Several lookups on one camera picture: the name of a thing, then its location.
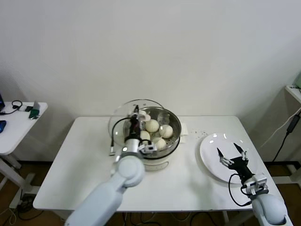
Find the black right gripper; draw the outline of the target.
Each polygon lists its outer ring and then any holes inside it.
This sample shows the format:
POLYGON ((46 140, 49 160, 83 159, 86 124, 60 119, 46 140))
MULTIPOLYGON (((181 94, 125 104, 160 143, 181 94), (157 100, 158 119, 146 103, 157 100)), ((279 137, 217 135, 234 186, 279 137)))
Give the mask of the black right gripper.
POLYGON ((248 180, 252 178, 253 173, 248 168, 248 157, 247 157, 247 151, 244 151, 241 146, 234 143, 234 146, 238 150, 238 152, 241 154, 240 157, 236 157, 233 159, 227 159, 224 157, 224 155, 221 153, 220 149, 217 148, 218 155, 220 158, 220 163, 226 167, 229 167, 230 170, 235 170, 238 173, 238 176, 240 180, 248 180))

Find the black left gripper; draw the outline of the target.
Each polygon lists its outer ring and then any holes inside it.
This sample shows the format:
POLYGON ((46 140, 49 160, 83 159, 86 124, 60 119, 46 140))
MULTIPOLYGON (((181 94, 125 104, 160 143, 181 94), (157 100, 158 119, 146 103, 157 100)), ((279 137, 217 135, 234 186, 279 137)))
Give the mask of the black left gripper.
POLYGON ((126 139, 141 139, 140 121, 138 120, 139 118, 139 105, 136 105, 131 114, 129 135, 126 137, 126 139))

